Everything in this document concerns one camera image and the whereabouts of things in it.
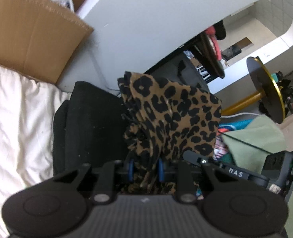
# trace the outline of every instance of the floor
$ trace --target floor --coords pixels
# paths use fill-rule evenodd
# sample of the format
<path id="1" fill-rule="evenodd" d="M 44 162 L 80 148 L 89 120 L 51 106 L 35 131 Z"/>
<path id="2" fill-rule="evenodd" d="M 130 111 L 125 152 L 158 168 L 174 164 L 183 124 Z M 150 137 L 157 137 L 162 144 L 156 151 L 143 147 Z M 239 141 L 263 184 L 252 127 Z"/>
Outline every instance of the floor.
<path id="1" fill-rule="evenodd" d="M 218 41 L 222 51 L 245 37 L 249 38 L 253 43 L 251 47 L 230 59 L 228 61 L 230 66 L 276 39 L 276 36 L 270 30 L 251 15 L 246 15 L 239 20 L 226 25 L 225 28 L 227 32 L 226 38 Z"/>

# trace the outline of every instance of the white fabric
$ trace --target white fabric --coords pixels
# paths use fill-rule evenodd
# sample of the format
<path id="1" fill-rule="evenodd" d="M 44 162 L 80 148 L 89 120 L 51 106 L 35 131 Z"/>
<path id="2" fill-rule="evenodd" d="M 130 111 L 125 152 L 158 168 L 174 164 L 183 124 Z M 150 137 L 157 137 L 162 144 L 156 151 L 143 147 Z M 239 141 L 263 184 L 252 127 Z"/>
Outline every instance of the white fabric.
<path id="1" fill-rule="evenodd" d="M 1 217 L 5 200 L 53 176 L 53 117 L 69 97 L 0 67 L 0 237 L 8 235 Z"/>

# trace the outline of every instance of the white cable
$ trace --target white cable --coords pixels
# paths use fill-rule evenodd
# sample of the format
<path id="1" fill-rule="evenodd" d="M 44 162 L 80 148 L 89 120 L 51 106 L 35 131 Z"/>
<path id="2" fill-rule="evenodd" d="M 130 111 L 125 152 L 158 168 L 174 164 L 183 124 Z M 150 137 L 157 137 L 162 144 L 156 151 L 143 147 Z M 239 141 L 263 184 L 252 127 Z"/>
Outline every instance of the white cable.
<path id="1" fill-rule="evenodd" d="M 258 113 L 237 113 L 237 114 L 228 115 L 228 116 L 222 115 L 221 118 L 233 118 L 233 117 L 237 117 L 237 116 L 241 116 L 241 115 L 246 115 L 246 114 L 261 116 L 261 114 L 258 114 Z"/>

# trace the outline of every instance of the black electronic device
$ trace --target black electronic device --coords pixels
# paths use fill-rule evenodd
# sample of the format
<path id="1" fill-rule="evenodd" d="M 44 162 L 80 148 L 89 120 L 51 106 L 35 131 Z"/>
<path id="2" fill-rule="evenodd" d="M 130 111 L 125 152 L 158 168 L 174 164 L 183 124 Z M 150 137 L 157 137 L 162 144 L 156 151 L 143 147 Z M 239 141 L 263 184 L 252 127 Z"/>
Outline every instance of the black electronic device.
<path id="1" fill-rule="evenodd" d="M 11 238 L 280 237 L 288 216 L 283 197 L 211 159 L 199 167 L 159 160 L 158 176 L 176 182 L 174 195 L 118 194 L 132 180 L 133 162 L 85 164 L 14 194 L 2 217 Z"/>

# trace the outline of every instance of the wrinkled white cloth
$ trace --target wrinkled white cloth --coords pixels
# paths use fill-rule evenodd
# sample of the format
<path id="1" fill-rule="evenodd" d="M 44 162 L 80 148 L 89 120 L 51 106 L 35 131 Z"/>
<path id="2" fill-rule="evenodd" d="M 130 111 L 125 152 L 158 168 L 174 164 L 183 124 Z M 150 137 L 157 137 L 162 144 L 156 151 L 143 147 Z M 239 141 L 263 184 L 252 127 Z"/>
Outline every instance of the wrinkled white cloth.
<path id="1" fill-rule="evenodd" d="M 1 217 L 5 200 L 53 176 L 53 117 L 69 97 L 0 66 L 0 238 L 8 235 Z"/>

